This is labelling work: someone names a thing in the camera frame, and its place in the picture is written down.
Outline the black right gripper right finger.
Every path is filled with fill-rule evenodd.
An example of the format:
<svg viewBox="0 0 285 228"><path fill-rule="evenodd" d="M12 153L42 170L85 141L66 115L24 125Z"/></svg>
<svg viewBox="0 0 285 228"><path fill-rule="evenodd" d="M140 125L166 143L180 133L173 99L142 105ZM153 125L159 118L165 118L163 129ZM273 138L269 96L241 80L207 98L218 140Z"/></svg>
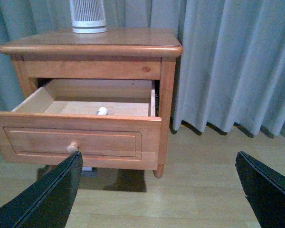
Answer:
<svg viewBox="0 0 285 228"><path fill-rule="evenodd" d="M285 228L285 176L246 152L237 153L237 173L262 228Z"/></svg>

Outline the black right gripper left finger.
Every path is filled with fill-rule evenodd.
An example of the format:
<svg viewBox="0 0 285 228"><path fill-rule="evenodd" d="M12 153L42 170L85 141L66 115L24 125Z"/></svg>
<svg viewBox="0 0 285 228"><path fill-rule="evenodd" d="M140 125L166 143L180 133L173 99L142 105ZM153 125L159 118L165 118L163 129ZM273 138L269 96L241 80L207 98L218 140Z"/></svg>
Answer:
<svg viewBox="0 0 285 228"><path fill-rule="evenodd" d="M0 228L64 228L82 172L75 152L0 208Z"/></svg>

